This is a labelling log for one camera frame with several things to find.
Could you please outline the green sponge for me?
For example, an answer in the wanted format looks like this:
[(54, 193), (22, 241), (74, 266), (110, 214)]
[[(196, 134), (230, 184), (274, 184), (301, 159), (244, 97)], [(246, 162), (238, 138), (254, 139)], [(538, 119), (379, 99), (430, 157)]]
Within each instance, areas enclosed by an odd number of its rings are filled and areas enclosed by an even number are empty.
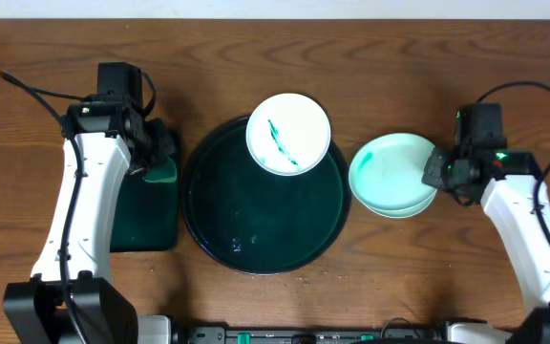
[(167, 158), (163, 164), (153, 167), (142, 178), (146, 183), (175, 183), (178, 179), (178, 168), (172, 158)]

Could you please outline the mint plate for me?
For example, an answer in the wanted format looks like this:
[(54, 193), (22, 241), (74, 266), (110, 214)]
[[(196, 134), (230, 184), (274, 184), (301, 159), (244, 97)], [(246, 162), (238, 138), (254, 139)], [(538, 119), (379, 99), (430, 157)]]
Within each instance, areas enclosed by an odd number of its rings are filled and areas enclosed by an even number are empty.
[(365, 144), (349, 166), (349, 188), (365, 207), (398, 210), (416, 205), (436, 189), (421, 182), (434, 144), (410, 133), (394, 133)]
[(424, 201), (422, 201), (422, 202), (420, 202), (416, 205), (413, 205), (411, 207), (404, 208), (404, 209), (385, 210), (385, 209), (378, 209), (378, 208), (375, 208), (375, 207), (371, 207), (371, 206), (368, 206), (368, 205), (367, 205), (367, 209), (372, 211), (373, 213), (375, 213), (377, 215), (380, 215), (380, 216), (383, 216), (383, 217), (386, 217), (386, 218), (405, 219), (405, 218), (410, 218), (412, 216), (415, 216), (415, 215), (421, 213), (422, 211), (424, 211), (433, 202), (435, 197), (436, 197), (436, 192), (434, 192), (431, 196), (429, 196)]

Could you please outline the mint plate bottom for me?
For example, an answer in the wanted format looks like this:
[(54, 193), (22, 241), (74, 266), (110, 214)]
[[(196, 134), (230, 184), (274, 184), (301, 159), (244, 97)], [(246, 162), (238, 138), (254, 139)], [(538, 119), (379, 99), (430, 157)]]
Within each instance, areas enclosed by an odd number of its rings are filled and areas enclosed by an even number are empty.
[(434, 144), (410, 133), (394, 133), (365, 144), (349, 166), (349, 188), (365, 207), (398, 210), (416, 205), (436, 189), (421, 182)]

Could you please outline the white plate top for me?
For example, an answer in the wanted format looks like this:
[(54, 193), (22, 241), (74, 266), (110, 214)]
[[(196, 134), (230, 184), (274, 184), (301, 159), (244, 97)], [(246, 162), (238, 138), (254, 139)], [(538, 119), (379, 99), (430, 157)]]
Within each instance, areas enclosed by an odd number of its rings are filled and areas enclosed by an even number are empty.
[(310, 97), (283, 93), (261, 102), (249, 116), (245, 141), (252, 159), (271, 174), (304, 174), (324, 158), (331, 142), (326, 111)]

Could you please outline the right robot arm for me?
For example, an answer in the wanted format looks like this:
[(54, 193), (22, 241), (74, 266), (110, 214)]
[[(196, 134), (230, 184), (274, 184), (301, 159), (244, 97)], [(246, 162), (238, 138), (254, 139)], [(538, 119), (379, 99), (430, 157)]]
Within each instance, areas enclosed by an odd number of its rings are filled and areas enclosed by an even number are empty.
[(486, 323), (447, 325), (452, 343), (550, 343), (550, 202), (529, 152), (436, 147), (422, 182), (464, 206), (478, 204), (497, 229), (527, 313), (512, 332)]

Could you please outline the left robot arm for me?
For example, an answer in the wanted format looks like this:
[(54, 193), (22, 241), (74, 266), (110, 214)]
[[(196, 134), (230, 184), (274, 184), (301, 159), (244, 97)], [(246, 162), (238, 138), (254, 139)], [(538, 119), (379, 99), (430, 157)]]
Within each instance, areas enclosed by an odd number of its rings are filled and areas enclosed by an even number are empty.
[(171, 343), (165, 315), (139, 315), (111, 280), (110, 244), (125, 176), (167, 162), (175, 144), (159, 118), (102, 101), (61, 119), (64, 172), (53, 222), (27, 282), (3, 309), (22, 343)]

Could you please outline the rectangular black tray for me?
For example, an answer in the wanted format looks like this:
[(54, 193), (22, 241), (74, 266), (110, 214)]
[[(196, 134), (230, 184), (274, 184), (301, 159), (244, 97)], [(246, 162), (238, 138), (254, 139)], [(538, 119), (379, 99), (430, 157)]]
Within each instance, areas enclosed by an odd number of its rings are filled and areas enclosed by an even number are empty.
[(180, 136), (170, 130), (177, 152), (175, 183), (146, 183), (142, 175), (125, 174), (119, 189), (110, 243), (111, 252), (164, 251), (178, 240)]

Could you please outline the round black tray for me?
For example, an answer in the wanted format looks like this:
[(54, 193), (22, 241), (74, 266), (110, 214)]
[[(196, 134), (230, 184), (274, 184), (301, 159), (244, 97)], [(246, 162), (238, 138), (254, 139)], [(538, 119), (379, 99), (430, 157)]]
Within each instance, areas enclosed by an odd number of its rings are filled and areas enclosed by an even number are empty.
[(181, 178), (181, 213), (196, 243), (220, 264), (269, 275), (299, 269), (322, 255), (350, 209), (348, 164), (332, 143), (308, 172), (272, 174), (250, 156), (246, 117), (207, 135)]

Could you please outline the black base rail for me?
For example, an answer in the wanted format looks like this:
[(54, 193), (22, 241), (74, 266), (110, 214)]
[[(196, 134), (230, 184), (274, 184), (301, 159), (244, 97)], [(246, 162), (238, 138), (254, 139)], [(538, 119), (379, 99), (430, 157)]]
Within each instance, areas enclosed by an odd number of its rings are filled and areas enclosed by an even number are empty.
[(442, 334), (403, 328), (382, 331), (225, 329), (195, 327), (186, 331), (187, 344), (354, 344), (444, 343)]

